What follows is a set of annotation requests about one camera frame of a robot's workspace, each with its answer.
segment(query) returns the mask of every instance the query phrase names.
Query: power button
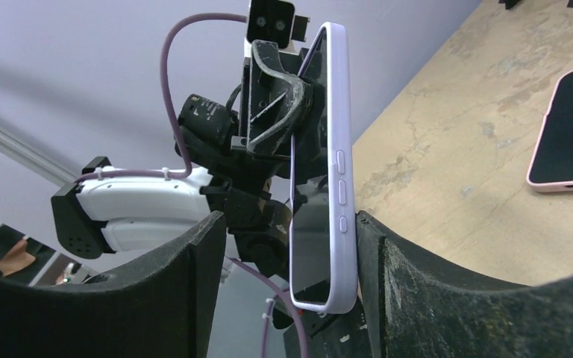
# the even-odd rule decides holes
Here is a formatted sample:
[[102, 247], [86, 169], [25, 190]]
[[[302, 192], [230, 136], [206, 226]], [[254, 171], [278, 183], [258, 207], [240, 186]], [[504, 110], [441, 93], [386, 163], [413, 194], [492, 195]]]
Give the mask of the power button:
[[339, 231], [341, 231], [341, 233], [348, 232], [348, 220], [345, 218], [345, 216], [339, 217]]
[[345, 174], [345, 154], [344, 154], [344, 151], [337, 151], [337, 171], [341, 175]]

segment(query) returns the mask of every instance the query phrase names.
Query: phone frame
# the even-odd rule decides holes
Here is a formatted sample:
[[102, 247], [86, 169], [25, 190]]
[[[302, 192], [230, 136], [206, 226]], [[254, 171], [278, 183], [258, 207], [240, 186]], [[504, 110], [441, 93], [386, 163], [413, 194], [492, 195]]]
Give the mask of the phone frame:
[[535, 164], [535, 161], [537, 160], [537, 151], [539, 150], [539, 144], [541, 144], [542, 138], [544, 136], [545, 125], [546, 122], [548, 121], [548, 116], [550, 116], [550, 112], [552, 111], [552, 104], [554, 103], [554, 97], [557, 95], [557, 90], [559, 89], [561, 81], [563, 81], [565, 76], [568, 76], [571, 73], [573, 73], [573, 70], [564, 73], [561, 76], [561, 78], [559, 78], [557, 83], [554, 85], [554, 91], [552, 92], [550, 103], [548, 104], [548, 110], [544, 115], [541, 130], [539, 130], [539, 136], [537, 137], [537, 143], [535, 144], [533, 157], [532, 159], [530, 159], [530, 164], [528, 165], [528, 171], [526, 173], [526, 182], [536, 192], [573, 192], [573, 180], [536, 183], [530, 179], [530, 173], [533, 171], [533, 166]]
[[[326, 35], [326, 110], [328, 141], [328, 202], [330, 221], [331, 279], [328, 299], [323, 304], [298, 301], [293, 292], [293, 266], [289, 264], [291, 301], [302, 310], [343, 314], [352, 310], [357, 301], [357, 235], [355, 232], [354, 182], [352, 166], [350, 72], [348, 34], [344, 26], [325, 22], [318, 30], [298, 75], [302, 76], [318, 46]], [[291, 178], [295, 171], [295, 136], [291, 138]], [[345, 204], [339, 204], [339, 191]], [[290, 184], [290, 200], [294, 203], [295, 181]], [[293, 220], [289, 226], [289, 262], [293, 262]]]

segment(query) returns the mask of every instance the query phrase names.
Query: smartphone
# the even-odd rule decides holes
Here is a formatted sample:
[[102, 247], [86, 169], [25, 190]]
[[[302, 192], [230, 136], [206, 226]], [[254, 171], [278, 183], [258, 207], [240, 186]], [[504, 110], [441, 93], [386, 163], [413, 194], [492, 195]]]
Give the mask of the smartphone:
[[554, 89], [527, 182], [537, 192], [573, 190], [573, 71]]
[[[289, 284], [297, 308], [319, 313], [347, 313], [357, 300], [348, 65], [346, 29], [326, 22], [298, 73], [316, 86], [313, 111], [320, 115], [310, 116], [319, 122], [308, 123], [313, 128], [307, 134], [295, 132], [291, 138]], [[307, 135], [316, 136], [320, 160], [315, 166], [310, 155], [296, 154]]]

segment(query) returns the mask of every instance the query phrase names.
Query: marble tabletop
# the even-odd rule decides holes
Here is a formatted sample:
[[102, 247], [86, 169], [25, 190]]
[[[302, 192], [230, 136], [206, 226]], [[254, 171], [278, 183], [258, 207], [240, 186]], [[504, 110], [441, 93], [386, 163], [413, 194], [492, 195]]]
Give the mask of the marble tabletop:
[[466, 268], [539, 284], [573, 274], [573, 192], [526, 171], [573, 69], [573, 8], [485, 0], [354, 145], [357, 209]]

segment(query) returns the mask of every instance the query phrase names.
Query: black cable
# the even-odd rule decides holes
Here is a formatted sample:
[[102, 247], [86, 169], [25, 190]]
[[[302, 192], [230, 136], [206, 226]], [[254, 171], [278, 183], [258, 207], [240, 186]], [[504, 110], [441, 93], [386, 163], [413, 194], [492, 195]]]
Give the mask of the black cable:
[[239, 84], [238, 86], [236, 86], [236, 88], [234, 88], [234, 91], [232, 91], [231, 95], [229, 96], [229, 99], [227, 101], [227, 103], [225, 104], [225, 109], [227, 110], [227, 112], [229, 113], [229, 116], [235, 121], [238, 122], [238, 118], [236, 117], [236, 115], [234, 114], [234, 112], [231, 110], [232, 107], [234, 106], [234, 102], [236, 101], [236, 98], [238, 97], [238, 95], [240, 94], [240, 90], [242, 89], [242, 85]]

